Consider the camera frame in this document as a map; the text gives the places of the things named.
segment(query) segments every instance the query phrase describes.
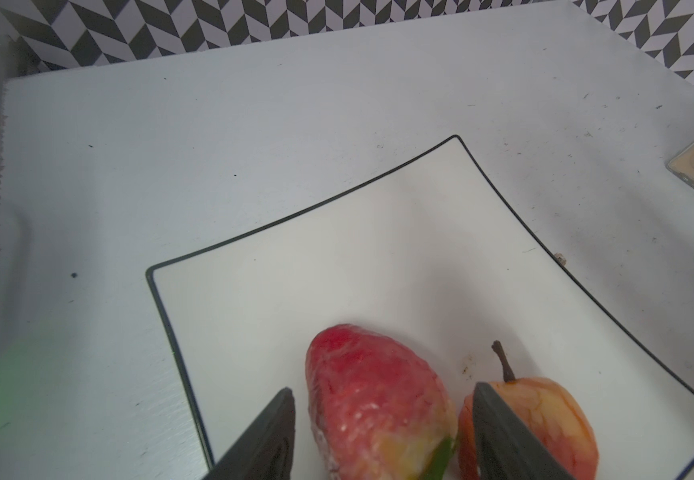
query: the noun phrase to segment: patterned wallpaper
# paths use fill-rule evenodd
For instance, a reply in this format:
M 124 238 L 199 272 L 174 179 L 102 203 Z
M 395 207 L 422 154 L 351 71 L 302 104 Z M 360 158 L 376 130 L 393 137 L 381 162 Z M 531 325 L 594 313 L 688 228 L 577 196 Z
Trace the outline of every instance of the patterned wallpaper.
M 0 0 L 0 34 L 44 72 L 529 2 Z M 573 3 L 694 85 L 694 0 Z

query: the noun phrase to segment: plate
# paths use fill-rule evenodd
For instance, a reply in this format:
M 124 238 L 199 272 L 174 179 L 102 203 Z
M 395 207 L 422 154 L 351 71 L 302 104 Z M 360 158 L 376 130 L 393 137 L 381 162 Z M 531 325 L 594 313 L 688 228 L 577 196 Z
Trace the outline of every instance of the plate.
M 556 262 L 458 136 L 147 279 L 209 465 L 288 386 L 292 478 L 326 478 L 304 355 L 318 332 L 352 322 L 416 351 L 459 406 L 476 381 L 501 379 L 500 340 L 517 376 L 554 379 L 581 405 L 599 480 L 694 466 L 694 390 Z

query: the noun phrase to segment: brown stem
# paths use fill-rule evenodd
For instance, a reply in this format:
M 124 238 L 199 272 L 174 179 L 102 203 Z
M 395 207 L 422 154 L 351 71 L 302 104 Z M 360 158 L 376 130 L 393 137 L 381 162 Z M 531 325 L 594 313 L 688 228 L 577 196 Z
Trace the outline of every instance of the brown stem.
M 515 374 L 512 372 L 510 363 L 506 360 L 506 354 L 504 353 L 504 348 L 501 346 L 501 342 L 499 340 L 495 341 L 491 348 L 496 352 L 501 362 L 501 368 L 504 371 L 504 381 L 507 383 L 514 382 Z

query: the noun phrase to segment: white table surface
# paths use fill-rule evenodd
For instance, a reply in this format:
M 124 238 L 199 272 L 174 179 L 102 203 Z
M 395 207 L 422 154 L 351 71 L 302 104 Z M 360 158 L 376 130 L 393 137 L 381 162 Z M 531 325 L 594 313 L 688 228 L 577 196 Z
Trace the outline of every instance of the white table surface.
M 199 478 L 145 269 L 454 133 L 694 387 L 694 191 L 663 166 L 694 87 L 570 3 L 41 74 L 4 102 L 0 479 Z

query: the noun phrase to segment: leaf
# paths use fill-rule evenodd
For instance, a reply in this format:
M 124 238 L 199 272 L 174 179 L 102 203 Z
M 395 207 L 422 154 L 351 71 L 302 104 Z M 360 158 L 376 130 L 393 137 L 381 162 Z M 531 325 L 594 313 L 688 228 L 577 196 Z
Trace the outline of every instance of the leaf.
M 451 437 L 443 438 L 432 452 L 432 459 L 419 476 L 419 480 L 440 480 L 452 456 L 454 456 L 454 440 Z

